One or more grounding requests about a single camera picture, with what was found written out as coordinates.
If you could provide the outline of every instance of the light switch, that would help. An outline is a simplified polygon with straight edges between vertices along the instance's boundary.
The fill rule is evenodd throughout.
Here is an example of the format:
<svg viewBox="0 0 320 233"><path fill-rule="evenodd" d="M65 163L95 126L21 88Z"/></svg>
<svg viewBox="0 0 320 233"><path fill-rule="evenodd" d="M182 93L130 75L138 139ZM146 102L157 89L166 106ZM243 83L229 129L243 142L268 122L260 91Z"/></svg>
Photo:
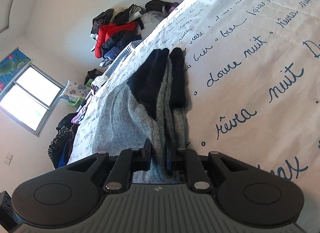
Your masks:
<svg viewBox="0 0 320 233"><path fill-rule="evenodd" d="M7 153L5 159L4 159L4 163L7 165L10 165L10 162L12 160L13 155L11 153Z"/></svg>

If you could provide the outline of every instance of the black speaker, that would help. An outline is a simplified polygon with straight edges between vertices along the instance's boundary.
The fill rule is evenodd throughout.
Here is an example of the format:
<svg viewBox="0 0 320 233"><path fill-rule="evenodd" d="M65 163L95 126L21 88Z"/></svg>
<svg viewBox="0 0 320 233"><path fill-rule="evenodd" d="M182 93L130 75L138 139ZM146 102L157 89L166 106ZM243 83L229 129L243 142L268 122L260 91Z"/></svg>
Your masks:
<svg viewBox="0 0 320 233"><path fill-rule="evenodd" d="M0 193L0 225L4 227L6 231L12 230L17 226L14 217L15 212L12 208L11 197L6 191L3 191Z"/></svg>

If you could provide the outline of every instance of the floral pillow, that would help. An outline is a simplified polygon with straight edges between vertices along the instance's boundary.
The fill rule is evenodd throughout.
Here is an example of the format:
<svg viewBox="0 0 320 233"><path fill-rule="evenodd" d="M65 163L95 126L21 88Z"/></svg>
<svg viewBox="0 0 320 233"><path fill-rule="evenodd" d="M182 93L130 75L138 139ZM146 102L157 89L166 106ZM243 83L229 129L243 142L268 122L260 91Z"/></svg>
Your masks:
<svg viewBox="0 0 320 233"><path fill-rule="evenodd" d="M61 93L60 97L72 102L77 102L78 99L84 100L90 92L90 87L68 81L66 88Z"/></svg>

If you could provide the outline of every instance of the window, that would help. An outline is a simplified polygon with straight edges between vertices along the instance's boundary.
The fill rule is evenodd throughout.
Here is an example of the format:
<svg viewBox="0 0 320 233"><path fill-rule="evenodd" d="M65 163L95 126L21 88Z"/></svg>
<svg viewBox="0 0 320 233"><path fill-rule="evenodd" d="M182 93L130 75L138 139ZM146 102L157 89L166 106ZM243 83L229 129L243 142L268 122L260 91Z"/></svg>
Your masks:
<svg viewBox="0 0 320 233"><path fill-rule="evenodd" d="M63 86L28 63L0 95L0 107L13 120L39 136Z"/></svg>

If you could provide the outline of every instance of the mattress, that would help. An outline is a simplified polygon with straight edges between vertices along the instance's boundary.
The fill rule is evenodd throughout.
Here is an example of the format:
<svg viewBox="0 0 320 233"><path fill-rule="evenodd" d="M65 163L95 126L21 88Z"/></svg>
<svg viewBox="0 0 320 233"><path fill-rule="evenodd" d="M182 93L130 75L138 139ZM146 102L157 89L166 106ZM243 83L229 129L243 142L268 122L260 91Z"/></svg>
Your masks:
<svg viewBox="0 0 320 233"><path fill-rule="evenodd" d="M180 47L189 147L296 183L305 196L298 225L320 232L319 18L320 0L185 0L95 95L69 163L103 143L94 138L106 95L152 50Z"/></svg>

